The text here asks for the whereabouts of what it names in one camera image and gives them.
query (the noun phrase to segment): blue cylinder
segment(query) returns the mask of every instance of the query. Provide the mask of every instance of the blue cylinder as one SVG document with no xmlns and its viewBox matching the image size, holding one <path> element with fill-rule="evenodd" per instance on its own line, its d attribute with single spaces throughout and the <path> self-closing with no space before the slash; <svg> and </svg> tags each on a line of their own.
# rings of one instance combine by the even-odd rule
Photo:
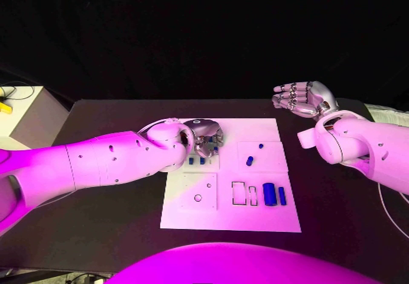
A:
<svg viewBox="0 0 409 284">
<path fill-rule="evenodd" d="M 280 205 L 286 205 L 286 200 L 285 200 L 285 193 L 283 193 L 283 188 L 277 188 L 277 195 L 279 195 L 279 203 Z"/>
<path fill-rule="evenodd" d="M 276 205 L 274 184 L 267 182 L 262 185 L 263 204 L 266 206 Z"/>
<path fill-rule="evenodd" d="M 251 163 L 253 163 L 253 158 L 251 158 L 251 156 L 249 156 L 249 157 L 247 157 L 247 161 L 244 162 L 244 164 L 246 164 L 247 166 L 250 166 Z"/>
</svg>

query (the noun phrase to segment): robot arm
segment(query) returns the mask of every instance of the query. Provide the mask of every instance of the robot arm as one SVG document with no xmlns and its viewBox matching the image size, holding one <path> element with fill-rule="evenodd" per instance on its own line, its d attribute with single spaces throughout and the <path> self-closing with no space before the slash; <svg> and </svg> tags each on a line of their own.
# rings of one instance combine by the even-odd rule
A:
<svg viewBox="0 0 409 284">
<path fill-rule="evenodd" d="M 218 124 L 210 120 L 195 122 L 214 129 L 221 140 Z M 43 149 L 0 150 L 0 235 L 56 196 L 179 168 L 192 146 L 195 152 L 208 151 L 205 143 L 194 144 L 195 140 L 194 127 L 172 118 L 138 133 L 112 133 Z"/>
<path fill-rule="evenodd" d="M 409 194 L 409 128 L 341 111 L 316 81 L 282 85 L 274 91 L 283 91 L 272 97 L 274 107 L 318 120 L 313 128 L 298 133 L 302 148 L 316 147 L 329 164 L 355 168 L 370 180 Z"/>
</svg>

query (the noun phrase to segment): table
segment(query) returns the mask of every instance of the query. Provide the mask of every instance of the table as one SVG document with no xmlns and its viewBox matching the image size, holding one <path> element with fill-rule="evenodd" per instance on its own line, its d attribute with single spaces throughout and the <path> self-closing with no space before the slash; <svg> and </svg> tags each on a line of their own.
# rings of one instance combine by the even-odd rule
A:
<svg viewBox="0 0 409 284">
<path fill-rule="evenodd" d="M 41 86 L 15 87 L 10 98 L 4 103 L 12 113 L 0 112 L 0 149 L 48 147 L 66 121 L 67 110 Z"/>
<path fill-rule="evenodd" d="M 358 101 L 338 99 L 338 104 L 371 119 Z M 83 189 L 33 210 L 0 239 L 0 266 L 116 272 L 165 249 L 226 241 L 295 251 L 383 282 L 407 282 L 409 240 L 384 214 L 377 184 L 357 170 L 326 164 L 315 149 L 300 148 L 296 133 L 313 121 L 274 109 L 267 99 L 79 101 L 54 145 L 138 131 L 166 117 L 276 118 L 302 233 L 159 229 L 165 173 L 156 173 Z M 383 198 L 404 229 L 407 204 L 390 189 Z"/>
</svg>

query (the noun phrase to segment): rectangular slot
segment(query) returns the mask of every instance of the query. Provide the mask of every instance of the rectangular slot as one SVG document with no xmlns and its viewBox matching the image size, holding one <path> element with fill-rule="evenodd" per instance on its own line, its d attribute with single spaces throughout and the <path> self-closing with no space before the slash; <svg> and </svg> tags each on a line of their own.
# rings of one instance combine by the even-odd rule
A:
<svg viewBox="0 0 409 284">
<path fill-rule="evenodd" d="M 246 205 L 247 200 L 244 198 L 244 183 L 231 182 L 233 189 L 233 205 Z"/>
<path fill-rule="evenodd" d="M 249 204 L 250 206 L 257 206 L 257 192 L 256 192 L 256 187 L 249 186 Z"/>
</svg>

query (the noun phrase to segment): circular hole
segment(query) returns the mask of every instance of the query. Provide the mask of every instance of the circular hole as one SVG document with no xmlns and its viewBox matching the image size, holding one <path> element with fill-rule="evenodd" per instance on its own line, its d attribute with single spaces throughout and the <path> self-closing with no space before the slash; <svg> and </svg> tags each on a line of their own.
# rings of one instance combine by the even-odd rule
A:
<svg viewBox="0 0 409 284">
<path fill-rule="evenodd" d="M 194 196 L 194 201 L 198 202 L 201 200 L 201 195 L 200 194 L 195 194 Z"/>
</svg>

